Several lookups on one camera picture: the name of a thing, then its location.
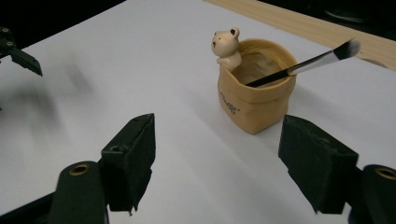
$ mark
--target beige pot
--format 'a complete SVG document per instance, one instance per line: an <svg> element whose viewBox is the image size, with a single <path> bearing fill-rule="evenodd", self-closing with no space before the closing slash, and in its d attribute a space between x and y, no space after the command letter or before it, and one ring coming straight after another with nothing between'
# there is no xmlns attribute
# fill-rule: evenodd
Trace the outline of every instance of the beige pot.
<svg viewBox="0 0 396 224"><path fill-rule="evenodd" d="M280 121L288 112L296 78L251 88L244 84L297 64L277 43L247 39L239 43L242 63L230 72L220 66L219 101L231 120L247 133L255 134Z"/></svg>

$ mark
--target makeup brush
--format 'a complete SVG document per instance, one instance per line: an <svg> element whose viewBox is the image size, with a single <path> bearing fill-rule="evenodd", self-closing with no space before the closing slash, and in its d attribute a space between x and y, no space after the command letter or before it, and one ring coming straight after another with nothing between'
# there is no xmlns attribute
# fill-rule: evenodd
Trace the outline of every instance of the makeup brush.
<svg viewBox="0 0 396 224"><path fill-rule="evenodd" d="M255 81L249 82L246 85L249 87L260 87L264 84L280 80L284 77L296 76L297 74L310 69L353 57L359 52L360 49L361 43L357 40L351 39L336 49L329 50L315 58L307 60L303 63L298 63L290 68L273 73L267 77L259 78Z"/></svg>

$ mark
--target brush bristles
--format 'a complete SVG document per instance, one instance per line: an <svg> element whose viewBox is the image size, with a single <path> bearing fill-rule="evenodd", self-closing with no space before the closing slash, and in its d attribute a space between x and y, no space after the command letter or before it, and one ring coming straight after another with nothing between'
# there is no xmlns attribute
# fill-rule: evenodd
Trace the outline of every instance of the brush bristles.
<svg viewBox="0 0 396 224"><path fill-rule="evenodd" d="M361 43L357 40L349 40L332 52L341 61L355 56L361 50Z"/></svg>

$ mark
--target black brush handle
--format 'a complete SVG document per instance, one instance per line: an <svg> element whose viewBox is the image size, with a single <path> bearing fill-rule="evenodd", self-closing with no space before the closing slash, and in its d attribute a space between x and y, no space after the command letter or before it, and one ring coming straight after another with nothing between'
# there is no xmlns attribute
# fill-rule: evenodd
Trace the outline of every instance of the black brush handle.
<svg viewBox="0 0 396 224"><path fill-rule="evenodd" d="M272 75L270 75L268 77L262 77L255 81L249 82L246 85L249 87L260 87L262 85L268 84L273 81L280 80L280 79L288 77L288 76L289 76L288 69L284 69L279 72L273 73Z"/></svg>

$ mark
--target dark background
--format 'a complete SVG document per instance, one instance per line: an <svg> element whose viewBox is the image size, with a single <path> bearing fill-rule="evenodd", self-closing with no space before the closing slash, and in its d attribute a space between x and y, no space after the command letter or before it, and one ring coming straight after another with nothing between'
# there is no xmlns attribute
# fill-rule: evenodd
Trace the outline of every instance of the dark background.
<svg viewBox="0 0 396 224"><path fill-rule="evenodd" d="M396 40L393 0L260 0L368 34Z"/></svg>
<svg viewBox="0 0 396 224"><path fill-rule="evenodd" d="M19 49L95 16L125 0L0 0L0 26L9 28Z"/></svg>

